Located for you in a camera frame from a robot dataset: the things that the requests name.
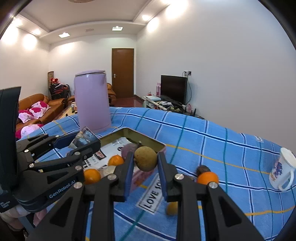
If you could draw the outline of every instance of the red floor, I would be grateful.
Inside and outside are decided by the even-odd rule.
[[[143,102],[136,97],[117,99],[115,107],[142,107]]]

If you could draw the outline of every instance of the door frame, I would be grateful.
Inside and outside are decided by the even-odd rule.
[[[135,60],[136,60],[136,49],[135,48],[112,48],[111,49],[111,78],[112,78],[112,86],[113,86],[113,65],[112,65],[112,52],[113,49],[133,49],[133,94],[136,92],[136,68],[135,68]]]

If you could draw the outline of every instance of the television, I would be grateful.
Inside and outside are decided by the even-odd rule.
[[[160,97],[167,101],[186,104],[187,78],[180,76],[161,76]]]

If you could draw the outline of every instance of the white mug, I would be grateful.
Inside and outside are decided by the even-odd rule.
[[[269,174],[270,184],[281,191],[287,191],[294,180],[294,170],[296,169],[296,158],[287,148],[281,148],[281,153],[274,167]],[[288,185],[283,188],[282,185],[289,181]]]

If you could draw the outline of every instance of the brown door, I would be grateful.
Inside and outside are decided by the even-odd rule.
[[[133,97],[134,49],[112,49],[112,89],[116,98]]]

